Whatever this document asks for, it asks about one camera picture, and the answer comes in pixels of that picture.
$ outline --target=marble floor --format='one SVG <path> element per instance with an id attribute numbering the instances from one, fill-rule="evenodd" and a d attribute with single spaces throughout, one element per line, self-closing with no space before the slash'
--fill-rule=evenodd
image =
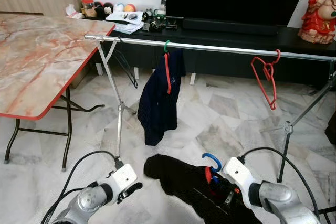
<path id="1" fill-rule="evenodd" d="M 139 87 L 121 71 L 116 81 L 126 105 L 137 109 L 142 89 L 150 72 L 142 70 Z M 198 74 L 195 85 L 189 85 L 190 74 L 182 79 L 177 103 L 177 129 L 165 133 L 157 146 L 144 145 L 144 132 L 134 115 L 124 113 L 121 157 L 130 163 L 144 184 L 120 205 L 99 210 L 89 223 L 204 223 L 193 209 L 176 197 L 166 195 L 160 183 L 143 175 L 145 160 L 166 154 L 194 165 L 213 165 L 202 159 L 204 152 L 215 154 L 222 163 L 229 157 L 260 146 L 281 149 L 282 130 L 262 132 L 259 129 L 282 125 L 297 115 L 314 97 L 308 86 L 278 83 L 278 109 L 267 105 L 255 80 L 206 76 Z M 68 155 L 68 170 L 61 172 L 66 137 L 19 132 L 8 165 L 2 164 L 14 120 L 0 118 L 0 223 L 36 224 L 60 193 L 70 169 L 88 152 L 116 151 L 117 101 L 108 78 L 89 74 L 71 98 L 84 107 L 105 104 L 91 113 L 73 112 L 73 134 Z M 296 126 L 291 136 L 288 157 L 306 178 L 319 208 L 336 205 L 336 148 L 324 134 L 329 118 L 336 110 L 336 93 L 329 92 Z M 66 131 L 66 111 L 50 110 L 40 121 L 22 121 L 26 127 Z M 268 151 L 247 156 L 246 166 L 258 180 L 276 181 L 279 157 Z M 114 169 L 113 161 L 103 154 L 87 158 L 74 173 L 68 188 L 82 187 Z M 301 201 L 310 209 L 312 203 L 301 180 L 291 167 L 285 167 L 285 184 L 297 190 Z M 68 196 L 54 217 L 67 205 Z M 279 223 L 272 214 L 258 208 L 256 216 L 263 223 Z M 332 223 L 333 214 L 329 214 Z"/>

